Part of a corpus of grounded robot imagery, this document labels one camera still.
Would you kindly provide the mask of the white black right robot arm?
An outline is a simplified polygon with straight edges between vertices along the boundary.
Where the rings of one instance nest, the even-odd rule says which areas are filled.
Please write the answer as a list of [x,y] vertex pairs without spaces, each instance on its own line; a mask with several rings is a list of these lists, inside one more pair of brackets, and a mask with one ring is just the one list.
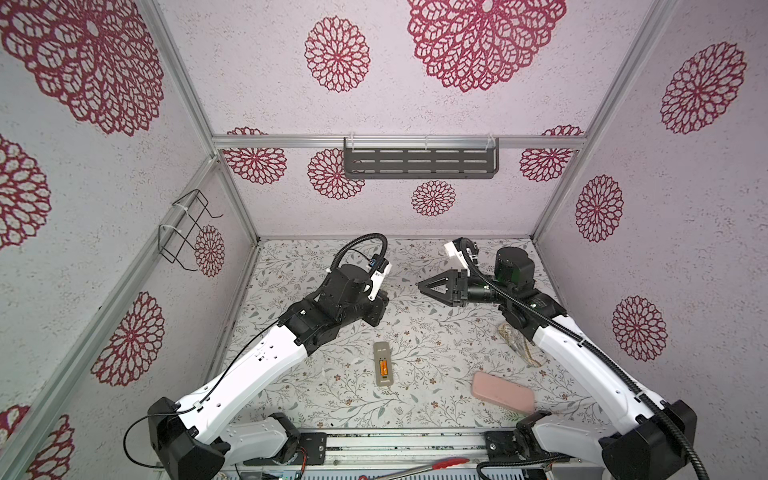
[[457,268],[419,281],[419,291],[451,307],[497,305],[508,325],[574,377],[612,426],[602,431],[536,411],[516,424],[510,454],[491,454],[477,466],[480,478],[488,468],[536,470],[570,460],[600,467],[610,479],[668,479],[685,466],[708,478],[694,449],[693,409],[666,401],[594,345],[562,305],[536,288],[535,263],[524,249],[500,248],[492,275],[481,271],[470,239],[451,241],[445,250]]

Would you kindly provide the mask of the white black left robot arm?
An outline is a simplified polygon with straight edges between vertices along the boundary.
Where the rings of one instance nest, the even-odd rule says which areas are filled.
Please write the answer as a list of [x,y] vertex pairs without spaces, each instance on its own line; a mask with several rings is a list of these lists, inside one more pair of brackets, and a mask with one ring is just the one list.
[[212,479],[223,467],[245,461],[294,460],[300,434],[286,415],[274,413],[248,424],[232,421],[272,382],[335,340],[343,327],[358,320],[378,326],[389,302],[381,285],[390,268],[331,268],[315,292],[291,304],[223,373],[177,401],[156,401],[148,410],[150,443],[168,477]]

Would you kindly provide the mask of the pink rounded case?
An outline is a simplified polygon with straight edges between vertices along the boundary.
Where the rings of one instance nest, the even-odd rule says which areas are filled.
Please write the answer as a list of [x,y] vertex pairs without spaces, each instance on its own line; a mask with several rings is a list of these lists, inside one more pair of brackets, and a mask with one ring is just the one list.
[[533,390],[485,372],[474,374],[471,393],[481,401],[521,414],[535,411]]

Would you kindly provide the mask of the red handled tongs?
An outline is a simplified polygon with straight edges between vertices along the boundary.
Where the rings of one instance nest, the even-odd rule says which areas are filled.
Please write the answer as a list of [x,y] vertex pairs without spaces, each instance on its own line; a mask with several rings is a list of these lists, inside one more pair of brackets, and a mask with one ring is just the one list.
[[428,473],[437,470],[443,470],[454,466],[464,465],[470,461],[469,458],[454,457],[445,460],[437,461],[428,465],[418,466],[407,470],[402,470],[387,475],[378,476],[377,480],[395,480],[407,478],[423,473]]

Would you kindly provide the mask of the white universal AC remote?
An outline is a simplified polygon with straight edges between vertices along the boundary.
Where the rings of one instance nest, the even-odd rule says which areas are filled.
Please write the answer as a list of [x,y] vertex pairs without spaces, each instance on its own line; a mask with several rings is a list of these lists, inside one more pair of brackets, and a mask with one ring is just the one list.
[[375,382],[379,387],[393,385],[391,348],[388,342],[375,342],[373,344]]

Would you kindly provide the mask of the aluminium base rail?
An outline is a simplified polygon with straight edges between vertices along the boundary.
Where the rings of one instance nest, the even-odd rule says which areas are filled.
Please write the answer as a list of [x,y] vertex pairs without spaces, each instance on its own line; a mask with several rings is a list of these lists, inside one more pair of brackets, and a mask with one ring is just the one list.
[[252,460],[225,469],[232,479],[256,479],[262,471],[284,479],[303,472],[305,479],[371,479],[451,458],[466,462],[422,472],[418,479],[475,479],[478,464],[520,459],[512,428],[302,429],[306,466],[297,453],[287,464]]

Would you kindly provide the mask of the grey slotted wall shelf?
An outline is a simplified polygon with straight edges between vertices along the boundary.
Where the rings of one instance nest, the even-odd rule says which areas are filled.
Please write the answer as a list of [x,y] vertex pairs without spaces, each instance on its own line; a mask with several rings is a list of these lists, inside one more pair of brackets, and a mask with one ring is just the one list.
[[480,146],[358,146],[343,140],[342,167],[354,180],[486,180],[499,171],[498,139]]

